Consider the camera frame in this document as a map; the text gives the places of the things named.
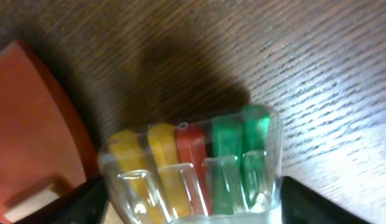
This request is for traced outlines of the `orange scraper with wooden handle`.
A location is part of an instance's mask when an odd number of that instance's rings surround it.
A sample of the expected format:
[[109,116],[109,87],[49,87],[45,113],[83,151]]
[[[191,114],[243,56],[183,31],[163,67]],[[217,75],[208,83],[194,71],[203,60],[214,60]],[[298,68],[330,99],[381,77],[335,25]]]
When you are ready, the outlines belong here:
[[0,223],[50,182],[74,189],[99,174],[97,150],[70,98],[23,41],[0,51]]

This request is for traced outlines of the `clear box of coloured bits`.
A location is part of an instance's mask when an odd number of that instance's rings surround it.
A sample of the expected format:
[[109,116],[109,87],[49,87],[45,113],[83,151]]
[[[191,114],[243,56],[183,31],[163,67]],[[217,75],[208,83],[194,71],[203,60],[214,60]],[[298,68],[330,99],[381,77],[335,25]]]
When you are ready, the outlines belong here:
[[99,165],[125,223],[281,223],[282,130],[246,105],[122,130]]

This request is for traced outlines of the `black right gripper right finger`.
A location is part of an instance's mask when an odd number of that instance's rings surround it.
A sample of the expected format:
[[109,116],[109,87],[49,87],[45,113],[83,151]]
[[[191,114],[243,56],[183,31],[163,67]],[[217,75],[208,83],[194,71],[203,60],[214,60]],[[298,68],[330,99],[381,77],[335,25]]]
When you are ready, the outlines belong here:
[[284,224],[369,224],[292,177],[281,183]]

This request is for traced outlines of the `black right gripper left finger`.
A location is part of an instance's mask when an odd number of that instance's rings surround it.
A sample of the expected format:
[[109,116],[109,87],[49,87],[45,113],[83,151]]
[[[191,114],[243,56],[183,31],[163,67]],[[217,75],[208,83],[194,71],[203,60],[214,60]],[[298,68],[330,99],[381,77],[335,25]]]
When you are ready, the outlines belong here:
[[108,199],[105,180],[99,176],[16,224],[102,224]]

